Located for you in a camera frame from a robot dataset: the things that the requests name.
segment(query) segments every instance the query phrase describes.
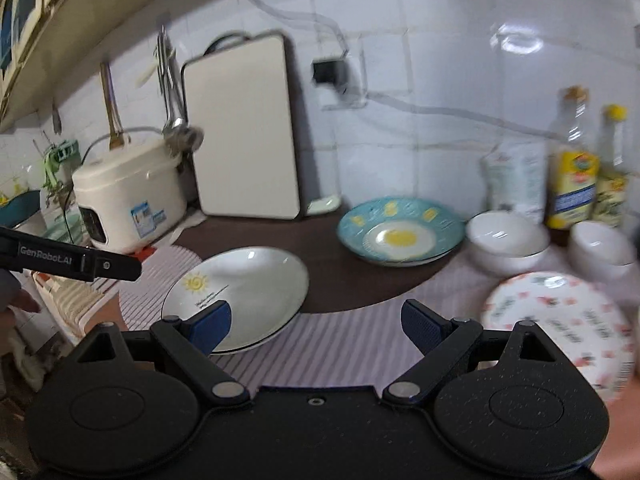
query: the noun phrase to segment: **cooking oil bottle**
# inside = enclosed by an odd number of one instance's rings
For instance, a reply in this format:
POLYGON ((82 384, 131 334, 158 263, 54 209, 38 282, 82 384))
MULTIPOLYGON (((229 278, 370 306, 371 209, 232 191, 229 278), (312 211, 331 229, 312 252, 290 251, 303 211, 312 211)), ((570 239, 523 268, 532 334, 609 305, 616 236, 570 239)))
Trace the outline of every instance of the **cooking oil bottle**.
POLYGON ((568 88, 555 131, 559 142, 550 160, 549 204, 546 225, 567 230, 589 218, 596 195, 598 157, 590 151, 593 132, 588 131, 586 109, 589 91, 568 88))
POLYGON ((596 205, 592 218, 617 227, 622 221, 626 199, 627 172, 623 161, 626 108, 609 105, 604 109, 604 128, 600 140, 600 173, 596 182, 596 205))

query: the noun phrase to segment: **cutting board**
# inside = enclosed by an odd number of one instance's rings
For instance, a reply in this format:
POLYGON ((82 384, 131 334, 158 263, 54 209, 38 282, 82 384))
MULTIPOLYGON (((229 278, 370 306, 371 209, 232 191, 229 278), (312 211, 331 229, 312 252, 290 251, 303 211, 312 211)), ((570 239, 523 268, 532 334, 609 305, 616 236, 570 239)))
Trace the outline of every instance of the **cutting board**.
POLYGON ((270 34, 187 62, 182 83, 207 215, 293 219, 300 214, 284 38, 270 34))

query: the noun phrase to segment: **rice cooker label sticker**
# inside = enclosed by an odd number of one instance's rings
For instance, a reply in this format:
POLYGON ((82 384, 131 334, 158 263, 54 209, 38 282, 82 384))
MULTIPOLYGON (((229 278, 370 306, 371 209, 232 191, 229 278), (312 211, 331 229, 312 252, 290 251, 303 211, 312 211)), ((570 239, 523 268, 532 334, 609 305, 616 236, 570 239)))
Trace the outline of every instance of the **rice cooker label sticker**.
POLYGON ((156 230, 154 215, 151 213, 148 202, 143 202, 135 206, 135 208, 131 210, 131 217, 133 218, 133 223, 136 225, 136 230, 140 238, 144 238, 156 230))
POLYGON ((154 225, 156 227, 158 227, 165 220, 166 220, 166 214, 164 212, 164 209, 162 209, 162 211, 159 211, 154 215, 154 225))

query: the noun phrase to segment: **striped tablecloth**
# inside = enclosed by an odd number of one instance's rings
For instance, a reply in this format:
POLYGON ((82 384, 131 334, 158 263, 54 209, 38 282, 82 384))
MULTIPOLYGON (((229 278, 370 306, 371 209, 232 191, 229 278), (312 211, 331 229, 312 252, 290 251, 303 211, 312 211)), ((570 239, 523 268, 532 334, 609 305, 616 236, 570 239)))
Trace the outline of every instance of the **striped tablecloth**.
MULTIPOLYGON (((131 330, 144 330, 161 318, 171 286, 200 262, 175 246, 158 249, 143 264, 138 282, 121 284, 122 312, 131 330)), ((551 248, 537 270, 569 272, 564 252, 551 248)), ((415 298, 447 318, 479 319, 482 304, 499 280, 477 270, 461 251, 430 280, 402 296, 333 314, 299 314, 286 330, 263 346, 238 354, 212 357, 236 380, 255 391, 269 386, 350 386, 373 384, 379 391, 421 357, 404 335, 400 309, 415 298)), ((640 271, 604 291, 629 312, 640 303, 640 271)))

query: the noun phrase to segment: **dark countertop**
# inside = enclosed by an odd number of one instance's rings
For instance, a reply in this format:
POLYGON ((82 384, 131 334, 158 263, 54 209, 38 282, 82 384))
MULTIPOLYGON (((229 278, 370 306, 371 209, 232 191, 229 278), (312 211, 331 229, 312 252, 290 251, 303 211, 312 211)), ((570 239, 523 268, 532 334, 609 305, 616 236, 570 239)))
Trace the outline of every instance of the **dark countertop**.
POLYGON ((342 246, 336 228, 343 212, 298 221, 210 217, 186 229, 176 245, 203 260, 232 249, 269 246, 295 254, 309 272, 301 312, 352 310, 389 300, 428 280, 457 250, 436 262, 402 269, 365 262, 342 246))

